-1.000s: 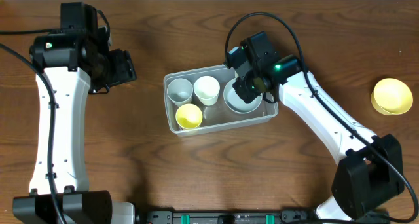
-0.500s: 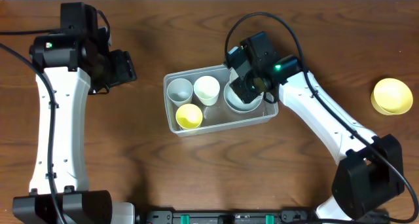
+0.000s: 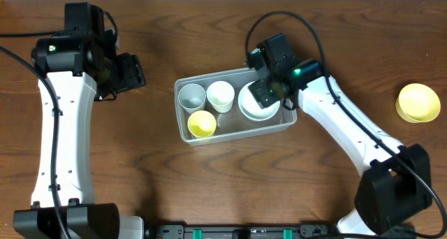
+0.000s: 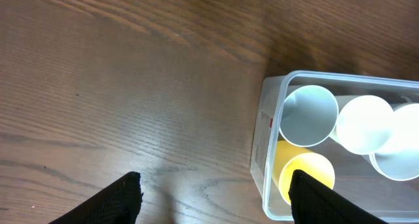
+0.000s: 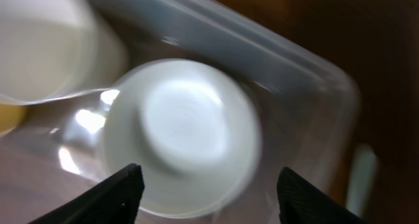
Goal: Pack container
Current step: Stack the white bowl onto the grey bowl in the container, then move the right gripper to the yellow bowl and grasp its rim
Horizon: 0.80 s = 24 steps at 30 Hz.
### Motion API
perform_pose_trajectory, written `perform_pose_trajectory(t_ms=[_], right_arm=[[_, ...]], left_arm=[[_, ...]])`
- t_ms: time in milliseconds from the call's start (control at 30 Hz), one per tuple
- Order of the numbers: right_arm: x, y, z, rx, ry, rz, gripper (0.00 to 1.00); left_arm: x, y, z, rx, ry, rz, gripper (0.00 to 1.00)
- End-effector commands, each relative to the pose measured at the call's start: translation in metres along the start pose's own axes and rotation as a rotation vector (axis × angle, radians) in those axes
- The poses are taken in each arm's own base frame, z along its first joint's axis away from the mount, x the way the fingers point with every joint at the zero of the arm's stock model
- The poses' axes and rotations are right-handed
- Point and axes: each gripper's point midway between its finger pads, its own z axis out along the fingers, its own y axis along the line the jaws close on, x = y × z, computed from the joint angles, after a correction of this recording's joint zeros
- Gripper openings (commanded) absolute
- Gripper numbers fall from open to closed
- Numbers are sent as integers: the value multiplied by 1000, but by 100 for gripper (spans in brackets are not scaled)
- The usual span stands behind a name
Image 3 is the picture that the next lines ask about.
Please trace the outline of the white plastic bowl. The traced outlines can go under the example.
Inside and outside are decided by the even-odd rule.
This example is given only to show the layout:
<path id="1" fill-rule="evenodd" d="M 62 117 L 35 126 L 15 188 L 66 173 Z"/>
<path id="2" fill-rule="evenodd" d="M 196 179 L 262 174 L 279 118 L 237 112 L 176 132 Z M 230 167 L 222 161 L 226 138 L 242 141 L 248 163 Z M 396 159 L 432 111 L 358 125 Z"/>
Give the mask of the white plastic bowl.
<path id="1" fill-rule="evenodd" d="M 258 105 L 258 102 L 255 100 L 255 98 L 253 97 L 253 95 L 251 94 L 251 92 L 249 91 L 249 85 L 251 85 L 252 82 L 247 83 L 241 90 L 240 93 L 238 95 L 238 106 L 239 108 L 241 106 L 243 106 L 244 108 L 246 108 L 248 111 L 255 111 L 256 109 L 264 109 L 261 108 Z M 273 105 L 269 106 L 269 108 L 271 108 L 272 106 L 275 107 L 280 107 L 280 102 L 277 101 L 276 103 L 274 103 Z"/>

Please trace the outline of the white plastic cup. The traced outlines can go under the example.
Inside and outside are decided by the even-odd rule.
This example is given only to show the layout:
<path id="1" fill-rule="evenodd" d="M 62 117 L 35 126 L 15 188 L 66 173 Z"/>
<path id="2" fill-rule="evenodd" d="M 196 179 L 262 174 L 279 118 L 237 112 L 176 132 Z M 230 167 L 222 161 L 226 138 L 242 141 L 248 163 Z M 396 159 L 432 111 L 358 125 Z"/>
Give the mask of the white plastic cup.
<path id="1" fill-rule="evenodd" d="M 227 113 L 233 106 L 235 90 L 228 82 L 216 81 L 207 88 L 206 95 L 218 113 Z"/>

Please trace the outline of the clear plastic container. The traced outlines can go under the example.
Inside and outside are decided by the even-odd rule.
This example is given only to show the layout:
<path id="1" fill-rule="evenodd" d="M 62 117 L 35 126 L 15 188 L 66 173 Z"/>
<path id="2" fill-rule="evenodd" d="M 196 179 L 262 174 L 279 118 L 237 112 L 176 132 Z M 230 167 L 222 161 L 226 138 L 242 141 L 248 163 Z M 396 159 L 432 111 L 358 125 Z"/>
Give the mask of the clear plastic container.
<path id="1" fill-rule="evenodd" d="M 238 68 L 228 71 L 216 73 L 208 73 L 203 75 L 181 78 L 175 82 L 175 109 L 179 133 L 182 140 L 191 146 L 208 145 L 212 143 L 220 143 L 252 136 L 284 131 L 297 121 L 297 113 L 295 111 L 280 108 L 275 115 L 265 121 L 251 121 L 243 115 L 238 106 L 238 98 L 235 97 L 231 110 L 227 113 L 218 113 L 210 102 L 205 103 L 205 110 L 212 113 L 217 121 L 217 128 L 214 135 L 207 138 L 195 138 L 188 129 L 187 121 L 190 114 L 181 107 L 178 101 L 178 94 L 181 88 L 188 84 L 198 84 L 204 89 L 216 81 L 229 82 L 235 89 L 235 93 L 239 91 L 249 82 L 257 79 L 255 70 L 248 68 Z"/>

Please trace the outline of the grey plastic cup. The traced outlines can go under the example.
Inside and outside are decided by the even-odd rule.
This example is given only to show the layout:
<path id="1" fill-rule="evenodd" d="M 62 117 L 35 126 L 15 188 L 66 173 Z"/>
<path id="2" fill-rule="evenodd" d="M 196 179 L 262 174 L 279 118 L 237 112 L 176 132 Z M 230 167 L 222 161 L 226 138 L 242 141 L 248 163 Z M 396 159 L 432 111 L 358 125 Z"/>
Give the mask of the grey plastic cup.
<path id="1" fill-rule="evenodd" d="M 185 111 L 189 114 L 193 114 L 194 112 L 205 108 L 206 92 L 199 84 L 187 84 L 179 91 L 177 100 Z"/>

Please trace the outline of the yellow plastic cup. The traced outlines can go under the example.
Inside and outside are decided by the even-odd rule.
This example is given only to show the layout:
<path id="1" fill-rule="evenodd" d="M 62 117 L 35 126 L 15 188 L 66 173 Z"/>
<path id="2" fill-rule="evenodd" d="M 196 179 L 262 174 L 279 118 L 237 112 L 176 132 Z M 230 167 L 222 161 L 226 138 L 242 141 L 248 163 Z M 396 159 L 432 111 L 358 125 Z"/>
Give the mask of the yellow plastic cup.
<path id="1" fill-rule="evenodd" d="M 194 138 L 207 138 L 214 135 L 217 121 L 212 113 L 199 110 L 188 118 L 187 127 Z"/>

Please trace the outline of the yellow plastic bowl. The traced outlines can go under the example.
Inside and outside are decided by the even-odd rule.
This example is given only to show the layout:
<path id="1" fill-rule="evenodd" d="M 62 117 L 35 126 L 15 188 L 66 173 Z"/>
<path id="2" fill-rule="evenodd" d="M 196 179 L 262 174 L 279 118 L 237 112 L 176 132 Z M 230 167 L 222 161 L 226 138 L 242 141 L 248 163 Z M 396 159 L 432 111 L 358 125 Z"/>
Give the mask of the yellow plastic bowl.
<path id="1" fill-rule="evenodd" d="M 397 114 L 410 123 L 431 122 L 441 112 L 436 92 L 427 85 L 411 83 L 404 86 L 396 99 Z"/>

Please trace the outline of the grey plastic bowl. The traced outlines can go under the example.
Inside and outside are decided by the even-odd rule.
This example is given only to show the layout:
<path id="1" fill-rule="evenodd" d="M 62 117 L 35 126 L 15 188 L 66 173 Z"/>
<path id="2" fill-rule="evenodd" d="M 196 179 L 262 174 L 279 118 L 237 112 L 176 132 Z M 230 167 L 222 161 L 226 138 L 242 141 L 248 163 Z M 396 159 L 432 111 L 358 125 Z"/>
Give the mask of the grey plastic bowl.
<path id="1" fill-rule="evenodd" d="M 243 106 L 240 107 L 242 114 L 253 122 L 263 122 L 273 118 L 278 112 L 278 107 L 272 106 L 271 108 L 256 109 L 255 111 L 248 111 Z"/>

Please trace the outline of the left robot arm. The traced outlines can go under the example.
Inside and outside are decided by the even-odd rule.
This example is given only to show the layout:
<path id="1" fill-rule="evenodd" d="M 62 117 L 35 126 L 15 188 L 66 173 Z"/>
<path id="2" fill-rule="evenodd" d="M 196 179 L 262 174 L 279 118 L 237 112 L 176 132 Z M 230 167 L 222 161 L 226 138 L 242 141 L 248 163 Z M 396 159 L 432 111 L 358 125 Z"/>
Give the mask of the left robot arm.
<path id="1" fill-rule="evenodd" d="M 68 3 L 64 29 L 31 52 L 43 110 L 41 157 L 31 207 L 17 210 L 14 229 L 25 238 L 143 238 L 141 217 L 120 215 L 95 201 L 89 148 L 92 106 L 145 85 L 136 55 L 118 54 L 110 14 L 87 2 Z"/>

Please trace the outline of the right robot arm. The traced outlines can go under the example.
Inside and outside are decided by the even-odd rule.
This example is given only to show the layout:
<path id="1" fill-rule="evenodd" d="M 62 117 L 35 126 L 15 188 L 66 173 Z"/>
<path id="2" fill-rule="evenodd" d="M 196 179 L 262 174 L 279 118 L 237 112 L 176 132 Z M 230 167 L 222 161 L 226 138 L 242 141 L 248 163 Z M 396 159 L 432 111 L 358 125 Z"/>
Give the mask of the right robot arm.
<path id="1" fill-rule="evenodd" d="M 343 93 L 324 65 L 301 61 L 285 35 L 246 53 L 259 79 L 249 91 L 262 108 L 282 102 L 316 120 L 349 156 L 360 175 L 355 209 L 337 222 L 343 236 L 383 236 L 431 206 L 430 158 L 419 145 L 389 136 Z"/>

